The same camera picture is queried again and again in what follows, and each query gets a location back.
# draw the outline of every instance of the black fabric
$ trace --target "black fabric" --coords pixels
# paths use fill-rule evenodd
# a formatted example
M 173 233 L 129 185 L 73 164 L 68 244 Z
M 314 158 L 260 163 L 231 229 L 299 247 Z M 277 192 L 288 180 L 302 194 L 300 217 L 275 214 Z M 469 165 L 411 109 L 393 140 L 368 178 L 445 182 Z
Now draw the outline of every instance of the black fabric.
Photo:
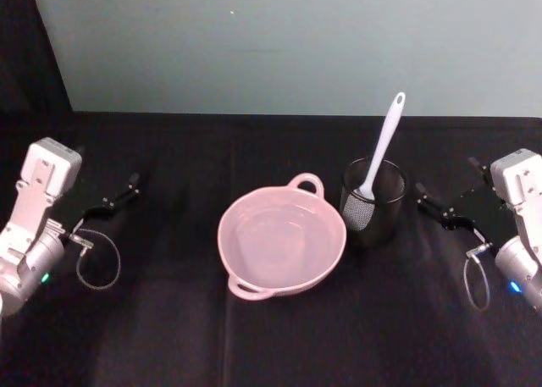
M 477 241 L 423 216 L 412 194 L 387 246 L 348 246 L 314 289 L 253 303 L 228 292 L 216 245 L 222 212 L 304 171 L 338 207 L 343 168 L 370 154 L 381 123 L 82 113 L 56 130 L 4 129 L 4 221 L 26 148 L 40 135 L 85 145 L 80 180 L 104 193 L 135 169 L 145 178 L 136 204 L 95 226 L 119 246 L 119 283 L 85 289 L 70 248 L 25 309 L 3 320 L 0 385 L 539 385 L 541 319 L 489 256 L 492 302 L 474 311 L 462 265 Z M 468 157 L 542 152 L 540 127 L 538 119 L 404 118 L 386 157 L 446 202 L 479 183 Z
M 35 0 L 0 0 L 0 110 L 55 122 L 71 112 Z

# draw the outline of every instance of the pink bowl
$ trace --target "pink bowl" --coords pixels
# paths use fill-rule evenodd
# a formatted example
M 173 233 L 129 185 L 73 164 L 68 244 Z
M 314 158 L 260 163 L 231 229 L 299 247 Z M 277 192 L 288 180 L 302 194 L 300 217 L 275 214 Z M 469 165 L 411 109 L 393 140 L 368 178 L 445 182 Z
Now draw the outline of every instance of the pink bowl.
M 298 188 L 311 182 L 316 193 Z M 256 301 L 307 290 L 337 265 L 346 243 L 339 213 L 314 174 L 235 201 L 220 219 L 218 250 L 233 294 Z

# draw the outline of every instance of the black curtain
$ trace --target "black curtain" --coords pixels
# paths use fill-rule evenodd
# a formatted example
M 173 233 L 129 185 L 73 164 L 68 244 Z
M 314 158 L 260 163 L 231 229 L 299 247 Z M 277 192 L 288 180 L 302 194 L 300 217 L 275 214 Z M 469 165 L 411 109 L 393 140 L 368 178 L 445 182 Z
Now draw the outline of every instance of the black curtain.
M 69 104 L 36 0 L 0 0 L 0 112 L 68 118 Z

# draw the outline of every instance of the mesh utensil holder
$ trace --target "mesh utensil holder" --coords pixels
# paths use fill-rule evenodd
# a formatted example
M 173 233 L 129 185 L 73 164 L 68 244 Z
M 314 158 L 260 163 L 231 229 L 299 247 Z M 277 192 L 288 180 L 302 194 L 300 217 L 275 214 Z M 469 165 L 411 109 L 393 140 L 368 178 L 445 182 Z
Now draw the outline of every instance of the mesh utensil holder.
M 381 246 L 391 239 L 408 187 L 399 167 L 383 160 L 373 183 L 374 201 L 363 197 L 355 190 L 365 180 L 370 163 L 370 158 L 360 158 L 346 167 L 340 194 L 339 212 L 349 240 L 361 247 Z

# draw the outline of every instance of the light blue wall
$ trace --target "light blue wall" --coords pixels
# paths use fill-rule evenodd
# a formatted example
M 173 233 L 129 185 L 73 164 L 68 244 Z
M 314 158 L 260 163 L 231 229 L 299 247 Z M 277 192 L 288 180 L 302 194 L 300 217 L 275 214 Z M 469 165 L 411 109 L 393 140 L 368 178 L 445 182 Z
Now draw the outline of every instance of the light blue wall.
M 542 0 L 37 0 L 75 110 L 542 115 Z

